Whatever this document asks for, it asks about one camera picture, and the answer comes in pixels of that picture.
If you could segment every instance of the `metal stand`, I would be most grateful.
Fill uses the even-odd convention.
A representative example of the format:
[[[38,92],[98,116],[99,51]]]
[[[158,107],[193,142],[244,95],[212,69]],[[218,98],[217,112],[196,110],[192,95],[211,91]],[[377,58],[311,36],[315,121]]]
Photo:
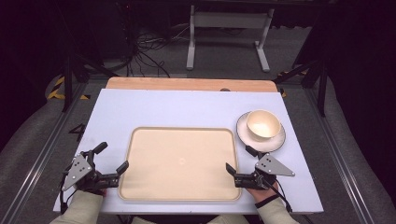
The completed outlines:
[[[320,112],[320,115],[322,117],[325,117],[324,101],[326,95],[327,68],[323,61],[313,61],[300,65],[299,67],[296,67],[289,71],[287,74],[284,74],[281,77],[277,77],[273,81],[275,82],[275,84],[280,84],[283,81],[286,81],[287,79],[294,77],[307,69],[309,70],[306,73],[304,79],[301,81],[301,85],[303,86],[303,88],[312,88],[318,78],[320,78],[318,89],[318,110]]]
[[[255,42],[257,54],[263,72],[269,72],[270,67],[264,54],[263,46],[274,10],[270,9],[268,13],[219,13],[219,12],[195,12],[195,7],[191,6],[190,16],[190,44],[187,55],[187,70],[194,67],[195,57],[195,27],[222,27],[222,28],[246,28],[246,29],[262,29],[260,41]]]
[[[118,75],[77,54],[74,38],[67,27],[57,1],[43,1],[41,6],[47,13],[49,21],[52,22],[53,27],[56,29],[60,39],[60,46],[63,47],[62,50],[64,51],[64,112],[73,101],[73,75],[80,83],[87,82],[90,78],[84,64],[91,66],[108,77],[117,77]]]

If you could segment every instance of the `tray rim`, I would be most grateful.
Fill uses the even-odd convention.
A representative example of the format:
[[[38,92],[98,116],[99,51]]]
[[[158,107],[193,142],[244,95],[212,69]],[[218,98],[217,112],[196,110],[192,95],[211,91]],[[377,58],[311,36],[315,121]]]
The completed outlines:
[[[132,130],[132,133],[130,135],[130,139],[129,139],[129,144],[128,144],[128,148],[127,148],[127,153],[125,155],[125,160],[128,160],[129,155],[131,153],[132,150],[130,150],[131,146],[132,146],[132,140],[133,140],[133,136],[136,132],[140,131],[140,130],[159,130],[159,129],[164,129],[164,130],[168,130],[168,131],[183,131],[183,130],[192,130],[192,131],[223,131],[223,132],[227,132],[231,135],[232,139],[233,139],[233,153],[234,153],[234,163],[235,163],[235,167],[234,169],[238,172],[239,170],[239,164],[238,164],[238,155],[237,155],[237,149],[236,149],[236,142],[235,142],[235,134],[233,133],[233,131],[231,131],[228,128],[220,128],[220,127],[166,127],[166,126],[139,126],[136,127]],[[234,202],[237,201],[241,195],[242,195],[242,190],[240,188],[237,188],[237,196],[235,196],[232,199],[143,199],[143,198],[125,198],[122,196],[121,194],[121,185],[122,182],[124,181],[124,175],[121,176],[120,178],[120,184],[118,187],[118,194],[120,196],[121,199],[123,199],[124,201],[142,201],[142,202]]]

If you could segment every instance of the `white plate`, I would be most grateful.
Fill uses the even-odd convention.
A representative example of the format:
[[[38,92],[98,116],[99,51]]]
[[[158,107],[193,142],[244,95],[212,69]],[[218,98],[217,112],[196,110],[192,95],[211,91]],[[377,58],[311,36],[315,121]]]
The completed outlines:
[[[242,140],[242,142],[245,143],[245,145],[251,146],[260,152],[271,152],[282,147],[286,139],[285,129],[283,128],[282,124],[279,134],[277,134],[275,137],[259,142],[253,140],[249,136],[247,121],[248,121],[248,112],[242,115],[241,118],[239,118],[238,122],[236,123],[236,131],[238,132],[238,136]]]

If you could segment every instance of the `wooden board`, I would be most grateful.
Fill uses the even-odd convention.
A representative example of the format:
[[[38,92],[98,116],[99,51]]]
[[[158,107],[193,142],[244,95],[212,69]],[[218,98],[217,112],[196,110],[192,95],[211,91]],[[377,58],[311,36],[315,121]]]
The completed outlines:
[[[173,91],[267,91],[277,92],[269,80],[163,78],[163,77],[112,77],[107,89],[173,90]]]

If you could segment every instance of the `table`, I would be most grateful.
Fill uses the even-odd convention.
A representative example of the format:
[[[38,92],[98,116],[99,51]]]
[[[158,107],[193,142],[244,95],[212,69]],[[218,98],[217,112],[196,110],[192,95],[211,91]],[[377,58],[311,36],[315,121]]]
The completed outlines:
[[[100,93],[77,153],[92,149],[106,141],[108,148],[95,157],[95,164],[103,174],[114,173],[125,160],[131,132],[136,127],[201,125],[208,128],[228,128],[235,134],[235,124],[239,116],[258,107],[272,108],[287,133],[288,137],[283,147],[271,155],[296,173],[295,177],[278,177],[293,211],[297,214],[322,212],[318,192],[286,107],[272,81],[113,77],[108,81],[106,89]],[[239,172],[251,173],[257,158],[245,151],[245,145],[236,134],[235,143]],[[54,211],[59,211],[58,200],[54,205]],[[120,198],[117,189],[109,189],[102,212],[140,215],[248,215],[256,214],[257,210],[252,197],[244,189],[241,197],[234,202],[128,202]]]

